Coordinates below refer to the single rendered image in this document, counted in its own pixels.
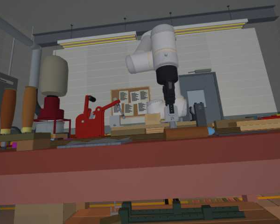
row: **ceiling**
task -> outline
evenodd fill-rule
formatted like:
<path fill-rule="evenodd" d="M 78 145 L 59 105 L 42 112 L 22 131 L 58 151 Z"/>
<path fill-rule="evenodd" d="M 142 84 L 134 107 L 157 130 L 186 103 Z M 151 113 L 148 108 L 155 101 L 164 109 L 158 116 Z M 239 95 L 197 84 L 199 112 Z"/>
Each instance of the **ceiling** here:
<path fill-rule="evenodd" d="M 9 16 L 33 33 L 276 5 L 279 0 L 0 0 Z"/>

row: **door frame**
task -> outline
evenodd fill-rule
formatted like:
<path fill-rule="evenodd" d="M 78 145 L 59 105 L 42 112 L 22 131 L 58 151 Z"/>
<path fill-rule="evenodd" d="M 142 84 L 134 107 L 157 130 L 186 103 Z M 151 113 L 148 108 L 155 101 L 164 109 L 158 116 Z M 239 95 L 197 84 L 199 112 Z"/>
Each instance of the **door frame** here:
<path fill-rule="evenodd" d="M 222 103 L 221 103 L 221 97 L 220 97 L 220 92 L 219 92 L 216 72 L 204 72 L 204 73 L 186 74 L 186 75 L 179 75 L 178 77 L 179 78 L 180 77 L 193 77 L 193 76 L 203 76 L 203 75 L 213 75 L 213 77 L 214 77 L 215 88 L 216 88 L 216 92 L 217 92 L 217 99 L 218 99 L 218 103 L 219 103 L 220 116 L 221 116 L 221 120 L 224 120 L 223 109 L 222 109 Z"/>

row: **green metal vise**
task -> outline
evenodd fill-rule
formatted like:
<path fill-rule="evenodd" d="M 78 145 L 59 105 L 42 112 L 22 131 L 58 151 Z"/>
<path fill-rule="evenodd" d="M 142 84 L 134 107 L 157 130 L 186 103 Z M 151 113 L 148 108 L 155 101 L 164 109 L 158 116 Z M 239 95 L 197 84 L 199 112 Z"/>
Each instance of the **green metal vise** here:
<path fill-rule="evenodd" d="M 132 210 L 131 202 L 123 202 L 119 209 L 121 224 L 246 218 L 238 206 L 212 208 L 202 205 L 201 208 L 182 209 L 179 201 L 172 203 L 173 209 Z"/>

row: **gray wall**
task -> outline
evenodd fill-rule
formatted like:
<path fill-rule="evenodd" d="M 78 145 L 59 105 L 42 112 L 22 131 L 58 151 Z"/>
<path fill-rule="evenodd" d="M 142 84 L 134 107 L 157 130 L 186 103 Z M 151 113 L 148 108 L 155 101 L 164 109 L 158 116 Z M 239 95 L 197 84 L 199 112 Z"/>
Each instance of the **gray wall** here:
<path fill-rule="evenodd" d="M 246 27 L 254 27 L 256 30 L 276 107 L 280 113 L 280 0 L 274 9 L 279 16 L 276 21 Z"/>
<path fill-rule="evenodd" d="M 111 102 L 110 90 L 150 86 L 151 99 L 163 99 L 162 86 L 154 71 L 129 74 L 125 57 L 140 41 L 61 49 L 57 55 L 69 64 L 69 86 L 61 98 L 65 118 L 83 112 L 85 95 L 97 98 L 90 108 Z M 179 75 L 197 69 L 216 72 L 224 117 L 276 113 L 275 102 L 255 29 L 239 29 L 177 36 Z M 111 110 L 105 111 L 109 125 Z M 121 120 L 123 124 L 142 123 L 144 118 Z"/>
<path fill-rule="evenodd" d="M 1 11 L 0 15 L 23 34 L 31 38 L 31 31 L 25 30 L 21 25 L 16 23 L 12 18 L 8 17 L 8 15 L 5 15 Z M 14 38 L 12 36 L 0 29 L 0 72 L 6 75 L 8 74 L 9 70 L 13 39 Z M 43 48 L 42 60 L 45 56 L 52 55 L 53 49 L 55 48 Z M 11 76 L 18 79 L 17 101 L 13 126 L 16 126 L 20 129 L 22 128 L 22 104 L 25 86 L 29 85 L 31 56 L 32 50 L 16 40 L 14 47 L 13 64 L 11 69 Z M 44 96 L 40 93 L 38 94 L 38 100 L 40 105 L 43 104 Z"/>

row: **gray door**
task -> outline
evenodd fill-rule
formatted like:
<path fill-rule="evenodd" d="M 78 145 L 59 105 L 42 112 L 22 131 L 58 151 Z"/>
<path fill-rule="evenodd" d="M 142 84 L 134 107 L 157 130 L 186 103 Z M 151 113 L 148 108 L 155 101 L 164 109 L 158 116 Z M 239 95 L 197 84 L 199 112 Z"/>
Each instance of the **gray door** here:
<path fill-rule="evenodd" d="M 223 120 L 221 100 L 217 85 L 215 72 L 180 75 L 181 94 L 187 99 L 187 115 L 183 121 L 190 121 L 192 116 L 189 107 L 194 103 L 204 103 L 207 123 L 214 123 L 214 120 Z"/>

